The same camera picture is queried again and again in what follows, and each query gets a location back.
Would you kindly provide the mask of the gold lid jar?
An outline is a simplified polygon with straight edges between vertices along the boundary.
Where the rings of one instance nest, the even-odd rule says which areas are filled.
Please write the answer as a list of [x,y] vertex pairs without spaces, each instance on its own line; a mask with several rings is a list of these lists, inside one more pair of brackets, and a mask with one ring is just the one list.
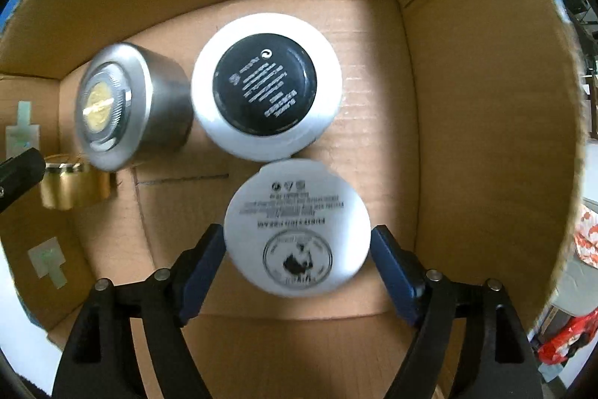
[[40,182],[44,208],[69,211],[103,202],[111,196],[111,173],[92,166],[78,155],[58,154],[44,159]]

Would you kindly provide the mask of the silver jar gold centre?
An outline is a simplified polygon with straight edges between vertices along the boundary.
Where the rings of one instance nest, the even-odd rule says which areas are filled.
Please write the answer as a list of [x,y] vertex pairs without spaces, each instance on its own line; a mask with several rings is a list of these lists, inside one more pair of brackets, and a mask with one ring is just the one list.
[[74,119],[86,159],[114,172],[178,151],[194,119],[191,82],[174,60],[133,43],[98,52],[81,78]]

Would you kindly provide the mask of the white purifying cream jar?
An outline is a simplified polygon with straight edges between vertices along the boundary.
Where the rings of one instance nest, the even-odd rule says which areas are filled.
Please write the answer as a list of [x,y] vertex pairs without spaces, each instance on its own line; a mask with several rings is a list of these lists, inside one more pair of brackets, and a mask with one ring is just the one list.
[[345,179],[309,159],[262,166],[232,197],[225,246],[238,271],[263,291],[289,298],[326,294],[361,269],[371,222]]

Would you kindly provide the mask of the white jar black lid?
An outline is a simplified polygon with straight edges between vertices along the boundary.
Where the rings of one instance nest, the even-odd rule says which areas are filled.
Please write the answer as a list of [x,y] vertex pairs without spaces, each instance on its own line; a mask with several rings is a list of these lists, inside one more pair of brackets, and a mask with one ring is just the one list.
[[238,158],[287,159],[332,124],[343,75],[332,44],[282,13],[255,13],[219,29],[192,70],[192,104],[207,136]]

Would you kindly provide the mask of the red plastic bag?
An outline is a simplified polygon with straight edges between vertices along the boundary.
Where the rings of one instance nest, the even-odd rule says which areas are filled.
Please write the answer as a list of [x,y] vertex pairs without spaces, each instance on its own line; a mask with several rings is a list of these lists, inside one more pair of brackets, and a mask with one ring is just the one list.
[[598,310],[595,309],[588,315],[568,320],[557,335],[540,346],[537,352],[539,361],[553,366],[575,356],[576,352],[589,344],[596,335],[597,314]]

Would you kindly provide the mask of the grey office chair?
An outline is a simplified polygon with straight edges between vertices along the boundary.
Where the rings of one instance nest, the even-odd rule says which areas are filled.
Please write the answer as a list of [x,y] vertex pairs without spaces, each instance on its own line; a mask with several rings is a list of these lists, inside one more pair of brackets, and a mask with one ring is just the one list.
[[551,303],[574,317],[590,314],[598,305],[598,269],[573,254],[558,280]]

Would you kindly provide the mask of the orange white cloth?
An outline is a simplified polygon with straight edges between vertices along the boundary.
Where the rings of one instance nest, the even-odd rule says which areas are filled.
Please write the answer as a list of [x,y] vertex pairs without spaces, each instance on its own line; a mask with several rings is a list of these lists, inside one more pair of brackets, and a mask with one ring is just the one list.
[[598,268],[598,217],[588,206],[579,207],[574,241],[579,259],[592,268]]

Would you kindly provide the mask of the open cardboard box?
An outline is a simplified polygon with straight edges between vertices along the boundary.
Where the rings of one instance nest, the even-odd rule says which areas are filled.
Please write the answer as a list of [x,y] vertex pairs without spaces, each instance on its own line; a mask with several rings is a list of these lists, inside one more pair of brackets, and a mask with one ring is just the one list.
[[[423,264],[496,277],[529,328],[565,262],[585,138],[577,40],[555,0],[22,0],[1,36],[1,123],[30,100],[41,152],[75,150],[76,82],[101,47],[137,42],[189,77],[218,28],[258,12],[310,22],[343,69],[336,121],[299,156],[348,179]],[[31,190],[1,217],[17,296],[62,347],[93,277],[132,283],[173,263],[258,168],[195,122],[183,149],[118,172],[114,196],[72,217]],[[55,236],[61,289],[27,256]],[[258,291],[228,257],[221,268],[182,332],[214,397],[382,398],[411,332],[373,263],[306,300]]]

